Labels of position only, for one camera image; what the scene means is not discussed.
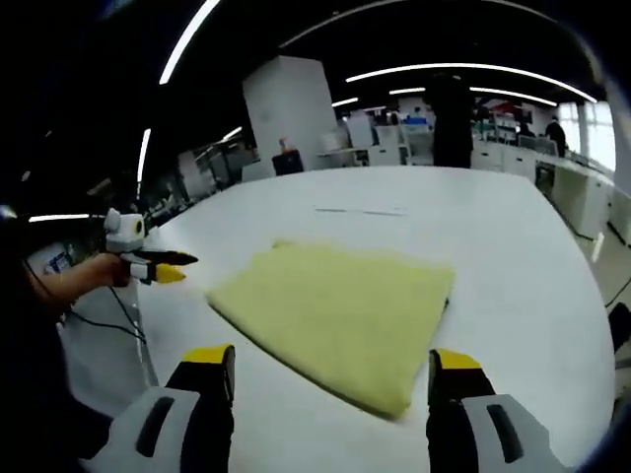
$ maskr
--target hand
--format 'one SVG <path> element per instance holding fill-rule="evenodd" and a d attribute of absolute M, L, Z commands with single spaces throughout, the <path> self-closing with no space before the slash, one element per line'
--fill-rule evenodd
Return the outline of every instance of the hand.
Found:
<path fill-rule="evenodd" d="M 129 284 L 129 263 L 112 253 L 100 253 L 88 265 L 99 286 L 124 288 Z"/>

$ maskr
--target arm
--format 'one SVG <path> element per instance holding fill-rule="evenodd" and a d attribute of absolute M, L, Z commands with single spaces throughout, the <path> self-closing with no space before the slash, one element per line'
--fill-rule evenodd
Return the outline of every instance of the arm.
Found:
<path fill-rule="evenodd" d="M 102 253 L 69 268 L 60 274 L 47 274 L 39 279 L 29 271 L 35 293 L 58 312 L 88 292 L 105 286 L 129 284 L 129 268 L 118 256 Z"/>

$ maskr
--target ceiling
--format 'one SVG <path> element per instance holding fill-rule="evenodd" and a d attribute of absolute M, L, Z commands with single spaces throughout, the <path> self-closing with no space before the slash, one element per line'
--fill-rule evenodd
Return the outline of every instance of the ceiling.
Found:
<path fill-rule="evenodd" d="M 177 153 L 220 139 L 247 114 L 241 82 L 279 53 L 322 61 L 334 101 L 389 101 L 387 91 L 422 87 L 428 72 L 404 72 L 345 83 L 349 76 L 428 62 L 516 67 L 569 83 L 603 99 L 588 60 L 558 25 L 498 3 L 409 0 L 359 12 L 293 36 L 369 2 L 223 0 L 194 36 L 171 80 L 164 65 L 202 0 L 134 0 L 106 20 L 88 0 L 42 7 L 26 51 L 14 52 L 5 86 L 5 169 L 31 170 L 19 194 L 30 209 L 84 205 L 74 196 L 110 177 L 131 199 L 142 133 L 152 128 L 145 175 L 172 166 Z M 523 1 L 543 9 L 547 2 Z M 493 71 L 458 71 L 472 86 L 553 101 L 574 95 L 534 79 Z"/>

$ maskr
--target cable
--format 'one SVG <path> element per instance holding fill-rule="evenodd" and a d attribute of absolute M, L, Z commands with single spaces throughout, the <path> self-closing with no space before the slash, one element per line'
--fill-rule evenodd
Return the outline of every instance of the cable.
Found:
<path fill-rule="evenodd" d="M 118 305 L 120 305 L 120 308 L 122 308 L 123 313 L 125 314 L 125 317 L 127 317 L 127 320 L 129 321 L 129 323 L 131 324 L 132 327 L 134 327 L 136 329 L 136 331 L 142 335 L 142 337 L 146 340 L 147 337 L 145 336 L 145 334 L 143 333 L 142 330 L 140 330 L 140 328 L 138 328 L 138 326 L 136 325 L 136 323 L 132 320 L 131 315 L 129 315 L 129 312 L 127 311 L 127 309 L 125 308 L 125 304 L 122 303 L 122 301 L 120 300 L 120 297 L 118 296 L 118 294 L 116 293 L 116 291 L 111 288 L 111 287 L 107 287 L 111 293 L 113 294 L 113 296 L 116 298 L 116 300 L 118 301 Z"/>
<path fill-rule="evenodd" d="M 624 283 L 624 286 L 622 286 L 622 289 L 620 289 L 620 291 L 618 291 L 615 296 L 611 299 L 611 301 L 609 301 L 608 304 L 604 305 L 604 308 L 609 308 L 610 305 L 612 305 L 616 299 L 618 299 L 618 297 L 624 292 L 625 289 L 627 289 L 627 286 L 629 286 L 629 284 L 631 284 L 631 278 L 629 278 L 629 280 Z"/>
<path fill-rule="evenodd" d="M 39 276 L 35 273 L 33 267 L 31 266 L 31 264 L 29 264 L 29 261 L 27 261 L 26 259 L 24 260 L 25 265 L 27 266 L 27 268 L 29 269 L 29 271 L 31 272 L 31 274 L 33 275 L 33 277 L 37 280 L 37 282 L 39 283 L 39 285 L 48 293 L 48 295 L 56 300 L 57 296 L 54 295 L 49 289 L 48 287 L 43 283 L 43 281 L 39 278 Z M 118 298 L 118 295 L 116 293 L 114 293 L 114 295 L 116 296 L 116 299 L 120 302 L 121 306 L 122 306 L 122 302 L 120 301 L 120 299 Z M 128 319 L 131 321 L 131 317 L 129 317 L 129 314 L 127 313 L 127 310 L 125 310 L 123 308 L 123 310 L 125 311 L 125 315 L 128 317 Z M 137 334 L 135 334 L 134 332 L 132 332 L 131 330 L 122 327 L 120 325 L 115 325 L 112 323 L 103 323 L 103 322 L 94 322 L 93 320 L 90 320 L 86 317 L 84 317 L 83 315 L 80 315 L 79 313 L 75 312 L 74 310 L 72 310 L 71 308 L 69 308 L 67 310 L 68 312 L 70 312 L 71 314 L 73 314 L 74 316 L 76 316 L 79 320 L 86 322 L 89 325 L 94 325 L 96 327 L 103 327 L 103 328 L 113 328 L 115 330 L 121 330 L 125 333 L 128 333 L 129 335 L 131 335 L 134 338 L 137 338 L 138 340 L 140 340 L 142 343 L 147 344 L 147 340 L 145 339 L 144 333 L 142 334 L 142 337 L 138 336 Z M 134 326 L 134 328 L 136 330 L 138 330 L 138 328 L 135 326 L 135 324 L 132 322 L 132 325 Z"/>

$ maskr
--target folded cloth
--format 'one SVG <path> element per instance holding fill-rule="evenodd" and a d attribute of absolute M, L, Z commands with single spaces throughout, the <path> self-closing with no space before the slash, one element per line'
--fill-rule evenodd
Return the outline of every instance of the folded cloth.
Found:
<path fill-rule="evenodd" d="M 284 242 L 206 298 L 281 362 L 396 418 L 411 402 L 453 279 L 449 268 L 396 253 Z"/>

